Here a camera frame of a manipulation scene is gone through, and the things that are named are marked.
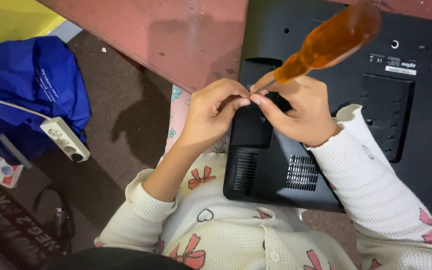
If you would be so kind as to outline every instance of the floor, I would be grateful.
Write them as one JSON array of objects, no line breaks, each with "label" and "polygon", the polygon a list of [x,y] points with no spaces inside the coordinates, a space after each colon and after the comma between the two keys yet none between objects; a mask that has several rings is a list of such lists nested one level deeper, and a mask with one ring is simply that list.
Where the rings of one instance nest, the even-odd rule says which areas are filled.
[{"label": "floor", "polygon": [[[74,164],[59,149],[47,151],[33,161],[33,169],[23,171],[10,192],[31,209],[45,185],[63,187],[74,211],[73,250],[79,251],[93,247],[94,237],[123,203],[124,188],[141,170],[155,168],[164,153],[172,84],[149,70],[141,73],[87,31],[71,39],[68,47],[75,54],[91,104],[85,129],[91,157]],[[58,206],[54,194],[45,194],[36,217],[44,223]],[[307,211],[303,220],[338,240],[359,265],[355,232],[346,214]]]}]

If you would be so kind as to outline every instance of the barcode sticker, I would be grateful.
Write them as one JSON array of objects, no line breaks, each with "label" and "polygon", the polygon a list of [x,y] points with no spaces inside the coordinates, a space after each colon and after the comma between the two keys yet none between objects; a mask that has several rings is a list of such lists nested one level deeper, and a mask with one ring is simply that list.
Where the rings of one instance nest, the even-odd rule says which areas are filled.
[{"label": "barcode sticker", "polygon": [[392,66],[386,66],[386,71],[403,73],[408,75],[416,75],[416,70],[407,69],[407,68],[397,68]]}]

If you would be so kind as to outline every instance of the blue flower print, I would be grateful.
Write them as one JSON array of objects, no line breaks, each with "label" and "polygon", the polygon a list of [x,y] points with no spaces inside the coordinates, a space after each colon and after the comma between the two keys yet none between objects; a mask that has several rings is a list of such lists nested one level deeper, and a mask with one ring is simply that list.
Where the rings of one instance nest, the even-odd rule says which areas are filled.
[{"label": "blue flower print", "polygon": [[174,101],[175,99],[179,98],[181,95],[182,91],[179,87],[177,87],[176,85],[173,85],[173,92],[171,94],[171,101]]},{"label": "blue flower print", "polygon": [[174,129],[170,129],[169,132],[167,133],[167,137],[173,138],[175,134],[176,134],[176,131],[174,131]]}]

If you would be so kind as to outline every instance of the knit fabric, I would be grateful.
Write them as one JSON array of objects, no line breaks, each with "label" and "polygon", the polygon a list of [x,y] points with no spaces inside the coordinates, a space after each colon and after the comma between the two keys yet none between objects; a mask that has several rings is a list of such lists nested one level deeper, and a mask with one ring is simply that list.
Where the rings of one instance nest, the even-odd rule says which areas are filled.
[{"label": "knit fabric", "polygon": [[[432,270],[432,216],[395,175],[361,107],[335,121],[343,130],[313,152],[357,231],[363,270]],[[202,154],[174,202],[161,202],[138,174],[97,246],[160,253],[194,269],[355,270],[336,240],[308,230],[294,208],[230,201],[226,154]]]}]

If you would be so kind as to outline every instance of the sleeve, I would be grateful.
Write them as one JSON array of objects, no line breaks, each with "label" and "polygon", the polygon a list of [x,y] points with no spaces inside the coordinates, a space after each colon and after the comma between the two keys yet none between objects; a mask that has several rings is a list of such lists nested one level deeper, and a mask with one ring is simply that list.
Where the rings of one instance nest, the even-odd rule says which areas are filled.
[{"label": "sleeve", "polygon": [[353,221],[362,269],[432,269],[432,216],[396,176],[361,106],[341,109],[336,122],[343,130],[308,150]]},{"label": "sleeve", "polygon": [[163,221],[177,209],[180,194],[177,194],[173,202],[159,201],[147,194],[142,182],[152,172],[153,169],[141,171],[126,187],[126,201],[95,239],[97,247],[155,252]]}]

